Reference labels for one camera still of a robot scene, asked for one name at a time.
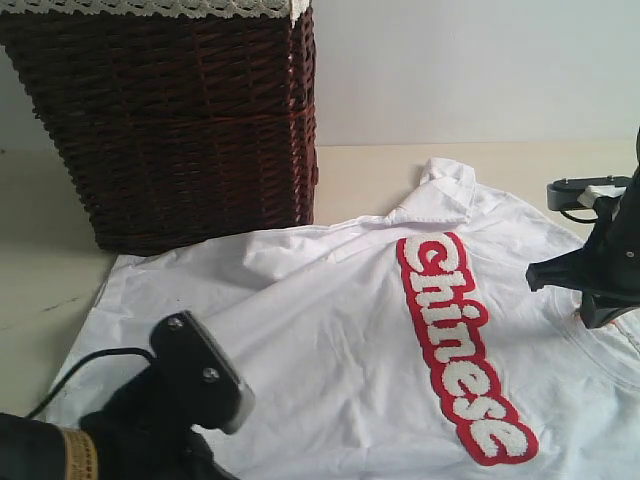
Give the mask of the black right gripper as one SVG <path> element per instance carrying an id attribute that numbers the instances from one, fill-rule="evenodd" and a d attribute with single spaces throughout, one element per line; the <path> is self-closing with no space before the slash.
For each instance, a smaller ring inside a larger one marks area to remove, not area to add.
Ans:
<path id="1" fill-rule="evenodd" d="M 639 172 L 624 190 L 590 187 L 587 193 L 597 215 L 585 247 L 587 278 L 582 250 L 531 263 L 525 278 L 532 292 L 585 290 L 579 315 L 587 329 L 598 329 L 639 305 Z"/>

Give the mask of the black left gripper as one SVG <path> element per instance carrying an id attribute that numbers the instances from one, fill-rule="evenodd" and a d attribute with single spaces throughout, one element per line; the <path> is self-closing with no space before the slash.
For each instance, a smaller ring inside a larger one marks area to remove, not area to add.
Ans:
<path id="1" fill-rule="evenodd" d="M 233 479 L 191 428 L 142 427 L 104 411 L 83 416 L 80 429 L 97 452 L 100 479 Z"/>

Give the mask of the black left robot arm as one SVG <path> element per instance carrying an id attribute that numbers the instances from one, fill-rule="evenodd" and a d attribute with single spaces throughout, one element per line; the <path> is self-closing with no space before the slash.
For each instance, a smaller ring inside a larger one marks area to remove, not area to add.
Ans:
<path id="1" fill-rule="evenodd" d="M 142 429 L 102 411 L 68 429 L 1 415 L 3 479 L 233 479 L 203 437 Z"/>

